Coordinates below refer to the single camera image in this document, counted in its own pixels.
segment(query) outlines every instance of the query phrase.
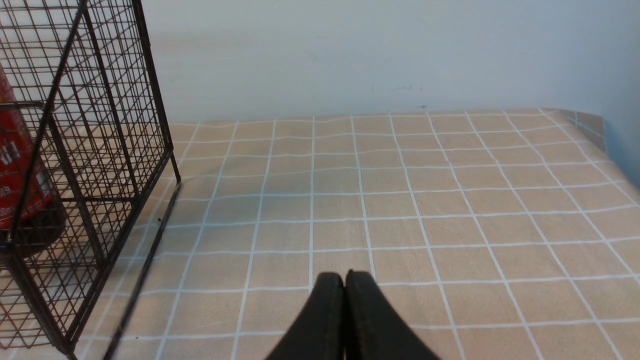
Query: white grid line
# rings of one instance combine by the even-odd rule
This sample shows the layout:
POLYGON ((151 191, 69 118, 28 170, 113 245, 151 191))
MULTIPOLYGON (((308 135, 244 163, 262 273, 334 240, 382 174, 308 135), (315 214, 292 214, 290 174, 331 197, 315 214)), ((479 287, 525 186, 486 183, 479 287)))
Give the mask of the white grid line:
POLYGON ((373 279, 376 279, 376 269, 373 264, 373 253, 371 251, 371 238, 369 237, 369 221, 367 218, 367 208, 364 204, 364 190, 362 188, 362 170, 360 169, 360 157, 358 155, 358 144, 356 142, 356 128, 353 123, 353 117, 351 119, 351 130, 353 131, 353 151, 356 156, 356 167, 358 168, 358 187, 360 189, 360 206, 362 208, 362 220, 364 221, 364 234, 367 238, 367 253, 369 255, 369 268, 371 268, 370 273, 373 279))
MULTIPOLYGON (((556 245, 583 245, 583 244, 599 244, 599 243, 606 243, 607 241, 610 242, 617 242, 617 241, 627 241, 627 240, 640 240, 640 237, 638 236, 633 236, 633 237, 628 237, 628 238, 615 238, 615 239, 607 239, 607 240, 570 240, 570 241, 552 241, 551 244, 553 246, 556 245)), ((428 247, 430 247, 431 249, 461 249, 461 248, 470 248, 470 247, 479 247, 479 248, 484 248, 484 247, 519 247, 519 246, 544 246, 546 247, 546 244, 542 241, 527 241, 527 242, 522 242, 522 243, 490 243, 489 245, 484 244, 484 243, 470 243, 470 244, 455 244, 455 245, 430 245, 428 247)), ((425 245, 415 245, 415 246, 388 246, 388 247, 371 247, 372 251, 379 251, 379 250, 417 250, 417 249, 426 249, 428 248, 425 245)), ((367 250, 367 247, 345 247, 345 248, 339 248, 339 249, 316 249, 313 250, 312 252, 314 254, 320 254, 320 253, 325 253, 325 252, 347 252, 347 251, 353 251, 353 250, 367 250)), ((256 250, 253 253, 254 254, 308 254, 308 250, 256 250)), ((203 255, 249 255, 252 252, 250 250, 246 250, 246 251, 242 251, 242 250, 217 250, 217 251, 201 251, 201 252, 196 252, 195 255, 196 256, 203 256, 203 255)), ((154 256, 154 259, 160 259, 163 257, 170 257, 170 256, 188 256, 190 254, 190 252, 177 252, 177 251, 168 251, 168 252, 162 252, 156 256, 154 256)), ((145 257, 143 256, 121 256, 120 259, 138 259, 138 260, 144 260, 145 257)))
MULTIPOLYGON (((507 117, 507 120, 509 121, 509 123, 511 124, 511 126, 513 126, 514 129, 516 129, 516 126, 512 123, 511 119, 509 117, 507 117)), ((491 150, 488 150, 490 155, 492 158, 493 157, 493 153, 491 152, 491 150)), ((507 182, 507 184, 509 186, 512 186, 511 181, 507 178, 507 176, 504 174, 504 171, 502 170, 502 167, 498 166, 498 169, 500 170, 500 174, 502 175, 502 177, 504 178, 504 180, 507 182)), ((526 212, 529 212, 529 209, 527 207, 527 205, 524 203, 524 201, 522 200, 522 198, 520 198, 519 194, 517 191, 512 189, 512 193, 513 195, 518 199, 518 202, 520 203, 520 205, 526 210, 526 212)), ((553 256, 554 260, 556 261, 556 263, 558 264, 558 266, 560 267, 560 270, 564 273, 565 276, 567 276, 567 278, 569 278, 569 282, 571 283, 572 288, 574 289, 574 291, 576 291, 577 295, 580 297, 580 300, 582 301, 582 303, 584 304, 585 308, 587 309, 587 311, 589 312, 589 315, 591 315, 592 319, 596 322, 598 328, 600 329, 600 332, 603 334, 603 336, 605 337, 605 339, 607 340, 609 346, 611 347, 612 351, 614 352, 614 354, 616 354, 616 357, 618 359, 622 359, 622 356, 620 355, 620 353, 618 352, 618 348, 616 347, 616 345, 613 343, 613 341, 611 340, 611 338, 609 337, 609 334, 607 334, 607 331, 604 329, 604 327, 602 326, 602 324, 600 324, 598 322, 598 317, 596 316, 596 314, 593 312, 593 309, 591 308, 591 306, 589 305, 589 302, 584 298, 584 295, 582 294, 582 292, 580 292, 580 289, 578 288, 578 286, 575 284, 575 281, 570 279, 570 275, 569 272, 566 270, 566 268, 564 267, 564 265, 562 264, 562 261, 560 261, 560 259, 558 258, 558 256, 556 255, 556 252, 554 251, 553 247, 550 245, 549 240, 547 239, 546 235, 544 234, 544 232, 540 229, 540 226, 538 225, 536 219, 529 213, 529 219, 531 220, 531 222, 533 223, 534 227, 536 228, 538 234, 542 237, 543 241, 547 244, 547 249, 551 252, 551 255, 553 256)))
MULTIPOLYGON (((233 137, 235 137, 236 135, 236 130, 237 130, 237 125, 238 123, 236 122, 236 125, 234 126, 234 130, 232 133, 232 139, 233 137)), ((229 142, 229 145, 227 147, 227 154, 229 152, 229 150, 231 150, 231 142, 229 142)), ((225 168, 225 161, 223 161, 222 165, 220 166, 219 171, 219 175, 222 175, 222 172, 225 168)), ((162 351, 164 350, 164 345, 166 344, 166 336, 169 335, 169 330, 171 329, 171 326, 173 324, 173 319, 175 317, 175 312, 178 308, 178 303, 180 301, 180 290, 183 289, 184 287, 184 283, 187 279, 187 274, 189 272, 189 266, 191 265, 191 260, 193 259, 193 254, 195 254, 196 249, 198 248, 199 244, 200 244, 200 240, 202 239, 202 233, 204 232, 204 224, 207 221, 207 217, 209 216, 209 211, 211 210, 211 205, 213 204, 213 199, 216 196, 216 192, 218 191, 218 186, 220 185, 220 179, 221 176, 218 176, 217 180, 216 180, 216 185, 213 189, 213 192, 211 193, 211 199, 207 205, 207 209, 205 210, 204 214, 202 215, 202 223, 200 224, 200 230, 198 232, 198 238, 196 239, 195 243, 193 244, 193 248, 191 249, 191 254, 189 255, 189 257, 187 258, 187 261, 184 265, 184 269, 182 271, 182 276, 180 278, 180 283, 178 285, 178 292, 176 293, 176 296, 173 300, 173 305, 171 308, 171 312, 169 313, 169 319, 167 320, 167 324, 166 327, 164 328, 164 332, 163 332, 163 338, 160 341, 160 345, 158 346, 158 350, 156 352, 156 360, 160 360, 160 356, 162 355, 162 351)))
POLYGON ((312 118, 312 123, 311 123, 311 137, 313 140, 311 140, 311 174, 309 176, 310 178, 310 184, 309 184, 309 220, 311 221, 311 223, 309 223, 309 293, 311 294, 311 291, 313 290, 314 287, 314 169, 316 166, 316 157, 315 157, 315 153, 316 153, 316 117, 312 118))
MULTIPOLYGON (((634 323, 640 322, 640 318, 626 318, 626 319, 605 319, 601 320, 601 323, 634 323)), ((563 320, 563 321, 546 321, 546 322, 531 322, 526 325, 530 327, 546 327, 546 326, 563 326, 563 325, 591 325, 594 324, 592 320, 563 320)), ((516 328, 523 327, 524 323, 482 323, 482 324, 465 324, 465 325, 419 325, 409 324, 412 329, 420 330, 463 330, 463 329, 495 329, 495 328, 516 328)), ((246 331, 241 332, 240 336, 281 336, 285 331, 246 331)), ((168 340, 208 340, 208 339, 220 339, 220 338, 232 338, 236 334, 234 332, 224 332, 220 334, 204 334, 204 335, 171 335, 168 336, 168 340)), ((96 336, 96 340, 108 341, 107 336, 96 336)), ((123 336, 122 340, 131 341, 157 341, 159 336, 123 336)))
MULTIPOLYGON (((555 125, 549 125, 549 126, 541 126, 541 127, 534 127, 532 129, 522 129, 521 131, 537 131, 537 130, 544 130, 544 129, 555 129, 557 128, 557 126, 555 125)), ((515 133, 515 130, 487 130, 487 131, 478 131, 478 134, 495 134, 495 133, 515 133)), ((300 139, 300 140, 311 140, 311 139, 323 139, 323 138, 333 138, 336 136, 351 136, 352 133, 337 133, 337 134, 331 134, 331 135, 319 135, 319 136, 297 136, 297 135, 283 135, 283 136, 275 136, 273 139, 274 140, 284 140, 284 139, 300 139)), ((356 136, 388 136, 391 137, 393 136, 393 134, 390 133, 359 133, 359 132, 354 132, 354 134, 356 134, 356 136)), ((420 136, 420 135, 434 135, 435 133, 402 133, 402 134, 398 134, 396 133, 396 136, 420 136)), ((438 135, 468 135, 468 134, 474 134, 473 131, 439 131, 436 134, 438 135)), ((227 143, 231 140, 208 140, 208 141, 182 141, 182 140, 177 140, 174 141, 174 143, 227 143)), ((241 142, 267 142, 267 141, 271 141, 270 138, 247 138, 247 139, 234 139, 234 142, 236 143, 241 143, 241 142)))
MULTIPOLYGON (((272 134, 271 136, 275 136, 276 133, 276 123, 275 121, 273 121, 273 129, 272 129, 272 134)), ((271 145, 269 146, 269 158, 267 160, 267 167, 264 171, 264 179, 262 180, 262 190, 260 191, 260 201, 258 203, 258 212, 256 215, 256 221, 260 220, 260 217, 262 216, 262 203, 264 200, 264 188, 267 185, 267 176, 269 174, 269 166, 271 164, 271 154, 273 153, 273 141, 271 141, 271 145)), ((249 255, 249 266, 246 270, 246 279, 244 280, 244 291, 243 291, 243 295, 242 295, 242 302, 240 303, 240 313, 238 314, 238 319, 237 319, 237 323, 236 323, 236 335, 234 336, 234 345, 233 348, 231 350, 231 360, 236 360, 236 355, 237 355, 237 348, 238 348, 238 340, 240 338, 240 332, 241 332, 241 327, 242 327, 242 321, 244 318, 244 310, 246 307, 246 296, 247 296, 247 290, 249 288, 249 283, 251 281, 251 270, 253 267, 253 257, 255 256, 255 244, 257 243, 258 240, 258 228, 260 227, 259 224, 256 224, 255 229, 253 230, 253 239, 251 242, 251 251, 252 253, 249 255)))
MULTIPOLYGON (((393 170, 402 170, 403 168, 393 168, 393 170)), ((308 171, 308 172, 304 172, 309 173, 309 174, 313 174, 315 172, 318 171, 323 171, 323 170, 315 170, 313 172, 308 171)), ((611 184, 615 184, 615 183, 626 183, 623 180, 618 180, 618 181, 613 181, 613 182, 604 182, 604 183, 591 183, 591 184, 580 184, 580 185, 564 185, 564 186, 520 186, 520 187, 514 187, 515 190, 549 190, 549 189, 563 189, 563 188, 594 188, 594 187, 598 187, 598 186, 606 186, 606 185, 611 185, 611 184)), ((465 192, 473 192, 473 191, 482 191, 482 190, 510 190, 510 188, 464 188, 463 191, 465 192)), ((459 192, 459 189, 441 189, 441 190, 414 190, 412 191, 413 193, 454 193, 454 192, 459 192)), ((393 195, 393 194, 409 194, 411 193, 410 191, 394 191, 394 192, 363 192, 362 195, 393 195)), ((265 197, 308 197, 311 195, 315 195, 315 196, 355 196, 355 195, 359 195, 360 193, 357 192, 342 192, 342 193, 337 193, 337 192, 300 192, 300 193, 265 193, 264 196, 265 197)), ((222 200, 222 199, 233 199, 233 198, 243 198, 243 197, 258 197, 260 195, 260 192, 258 192, 258 190, 256 189, 256 192, 247 192, 247 193, 239 193, 239 194, 235 194, 235 195, 224 195, 221 197, 216 197, 215 200, 222 200)), ((199 197, 181 197, 180 201, 209 201, 209 199, 203 199, 203 198, 199 198, 199 197)))
MULTIPOLYGON (((391 131, 395 135, 396 128, 394 126, 393 118, 391 114, 388 117, 389 117, 389 123, 391 124, 391 131)), ((433 130, 433 124, 431 123, 430 119, 429 119, 429 126, 431 126, 431 129, 433 130)), ((438 141, 438 144, 440 145, 440 141, 438 140, 437 136, 435 136, 435 139, 436 141, 438 141)), ((394 141, 396 142, 397 151, 400 153, 400 162, 404 167, 404 156, 402 151, 400 150, 400 144, 397 141, 397 137, 395 136, 394 136, 394 141)), ((404 167, 404 180, 406 181, 407 188, 409 189, 409 193, 411 194, 411 202, 413 204, 413 210, 415 214, 419 217, 420 208, 418 207, 418 203, 415 200, 415 194, 412 192, 413 188, 411 185, 411 181, 409 181, 409 172, 406 167, 404 167)), ((447 300, 447 294, 444 292, 444 286, 442 284, 442 278, 440 277, 440 271, 438 270, 438 266, 436 265, 435 258, 433 257, 433 251, 431 250, 431 246, 430 246, 431 244, 429 242, 429 238, 427 237, 427 232, 424 229, 424 223, 423 221, 418 221, 418 223, 420 226, 420 232, 422 233, 422 240, 424 241, 425 248, 427 249, 427 253, 429 254, 429 260, 431 261, 431 267, 433 269, 433 274, 436 277, 436 284, 438 285, 438 289, 440 290, 440 296, 442 297, 442 302, 444 304, 444 308, 447 313, 449 324, 451 326, 454 326, 455 322, 453 320, 453 314, 451 313, 451 307, 449 306, 449 301, 447 300)), ((458 336, 458 332, 456 329, 453 329, 453 337, 456 340, 456 345, 458 346, 458 352, 460 353, 460 358, 462 360, 466 360, 467 357, 465 355, 465 349, 462 347, 462 342, 460 341, 460 337, 458 336)))
MULTIPOLYGON (((467 151, 467 150, 473 150, 473 149, 460 149, 459 151, 467 151)), ((391 151, 391 150, 374 150, 374 151, 391 151)), ((424 150, 424 149, 414 149, 414 150, 406 150, 406 151, 431 151, 431 150, 424 150)), ((323 155, 341 155, 341 156, 350 156, 350 155, 355 155, 353 152, 323 152, 323 153, 315 153, 316 156, 323 156, 323 155)), ((285 154, 285 155, 273 155, 271 158, 278 158, 278 157, 284 157, 284 156, 293 156, 293 157, 299 157, 299 158, 306 158, 307 156, 311 157, 311 154, 306 154, 306 155, 296 155, 296 154, 285 154)), ((242 157, 242 158, 267 158, 267 156, 254 156, 254 155, 240 155, 240 156, 236 156, 236 157, 242 157)), ((185 159, 185 160, 212 160, 212 159, 223 159, 224 156, 213 156, 210 158, 189 158, 189 159, 185 159)), ((594 163, 610 163, 613 164, 614 162, 611 160, 596 160, 593 161, 594 163)), ((553 166, 559 166, 559 165, 587 165, 587 164, 591 164, 591 161, 560 161, 560 162, 547 162, 547 164, 549 165, 553 165, 553 166)), ((494 167, 495 165, 493 164, 473 164, 473 165, 455 165, 453 166, 454 168, 466 168, 466 167, 494 167)), ((537 167, 537 166, 542 166, 541 163, 519 163, 519 164, 502 164, 503 167, 537 167)), ((318 170, 335 170, 335 169, 339 169, 339 168, 355 168, 355 167, 335 167, 335 168, 322 168, 322 169, 318 169, 318 170)), ((374 168, 369 168, 369 169, 374 169, 374 170, 379 170, 379 169, 385 169, 385 168, 401 168, 401 167, 374 167, 374 168)), ((407 166, 407 168, 449 168, 448 166, 426 166, 426 167, 418 167, 418 166, 407 166)), ((272 173, 271 175, 281 175, 281 174, 295 174, 297 172, 279 172, 279 173, 272 173)), ((255 174, 255 175, 225 175, 224 177, 247 177, 247 176, 261 176, 262 174, 255 174)), ((203 174, 203 175, 199 175, 199 176, 187 176, 185 178, 190 178, 190 177, 216 177, 217 175, 209 175, 209 174, 203 174)), ((171 179, 170 177, 161 177, 161 179, 171 179)))
MULTIPOLYGON (((619 275, 598 275, 598 276, 569 276, 569 277, 523 277, 519 279, 485 279, 485 280, 436 280, 436 281, 395 281, 395 282, 377 282, 380 287, 385 286, 440 286, 440 285, 477 285, 477 284, 522 284, 527 282, 563 282, 563 281, 593 281, 593 280, 611 280, 611 279, 633 279, 634 274, 619 274, 619 275)), ((256 286, 236 289, 182 289, 180 293, 192 293, 192 294, 227 294, 227 293, 244 293, 253 291, 291 291, 291 290, 307 290, 308 286, 256 286)), ((147 290, 140 293, 141 296, 155 295, 161 293, 178 293, 178 289, 155 289, 147 290)), ((109 292, 108 295, 118 297, 128 297, 130 293, 127 292, 109 292)))

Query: white wall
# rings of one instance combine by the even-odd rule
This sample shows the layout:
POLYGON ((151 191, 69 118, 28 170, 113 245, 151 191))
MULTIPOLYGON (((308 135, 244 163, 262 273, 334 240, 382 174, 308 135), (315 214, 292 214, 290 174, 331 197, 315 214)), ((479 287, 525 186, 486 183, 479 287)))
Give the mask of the white wall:
MULTIPOLYGON (((550 106, 609 111, 622 134, 640 119, 613 112, 640 100, 620 100, 640 81, 639 0, 146 0, 145 12, 176 122, 550 106)), ((616 139, 622 152, 638 136, 616 139)))

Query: metal wire mesh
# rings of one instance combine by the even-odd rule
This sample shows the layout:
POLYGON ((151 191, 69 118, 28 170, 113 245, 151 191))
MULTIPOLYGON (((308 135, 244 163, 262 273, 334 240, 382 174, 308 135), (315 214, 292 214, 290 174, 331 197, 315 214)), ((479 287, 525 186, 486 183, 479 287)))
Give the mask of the metal wire mesh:
MULTIPOLYGON (((22 214, 13 217, 13 232, 8 225, 0 229, 0 241, 12 245, 0 270, 0 347, 56 342, 32 310, 37 299, 46 304, 54 330, 74 343, 167 162, 168 126, 154 96, 157 79, 148 70, 139 1, 2 2, 0 66, 13 101, 44 105, 20 107, 23 128, 8 131, 26 132, 36 144, 42 137, 33 185, 19 191, 27 192, 25 204, 53 200, 39 210, 45 217, 32 216, 38 212, 28 206, 13 208, 22 214), (8 259, 26 271, 10 272, 8 259), (36 300, 25 295, 30 281, 36 300)), ((28 148, 12 154, 33 157, 28 148)), ((27 171, 17 169, 22 179, 27 171)), ((5 201, 15 204, 19 191, 9 189, 5 201)))

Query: black metal wire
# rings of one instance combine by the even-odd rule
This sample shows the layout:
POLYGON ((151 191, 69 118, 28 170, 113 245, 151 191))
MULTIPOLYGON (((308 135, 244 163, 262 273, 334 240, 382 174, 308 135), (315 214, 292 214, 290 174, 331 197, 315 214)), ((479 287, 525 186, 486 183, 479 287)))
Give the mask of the black metal wire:
POLYGON ((178 187, 161 230, 180 174, 140 0, 0 1, 0 67, 15 96, 0 112, 24 121, 0 145, 17 133, 32 143, 14 154, 29 160, 16 168, 22 188, 0 191, 13 204, 0 228, 0 348, 51 343, 74 359, 164 167, 178 187), (44 210, 35 175, 54 194, 44 210))

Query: red can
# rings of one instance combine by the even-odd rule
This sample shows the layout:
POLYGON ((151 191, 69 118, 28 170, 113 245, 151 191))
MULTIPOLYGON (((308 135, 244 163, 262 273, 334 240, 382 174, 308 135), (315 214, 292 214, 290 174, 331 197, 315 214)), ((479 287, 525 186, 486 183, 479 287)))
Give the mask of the red can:
MULTIPOLYGON (((13 90, 0 68, 0 103, 15 102, 13 90)), ((33 141, 19 110, 0 111, 0 229, 4 238, 12 226, 15 209, 24 191, 33 141)), ((55 242, 65 227, 65 212, 49 181, 42 161, 37 159, 26 190, 28 196, 20 214, 20 226, 13 243, 23 256, 40 252, 55 242)))

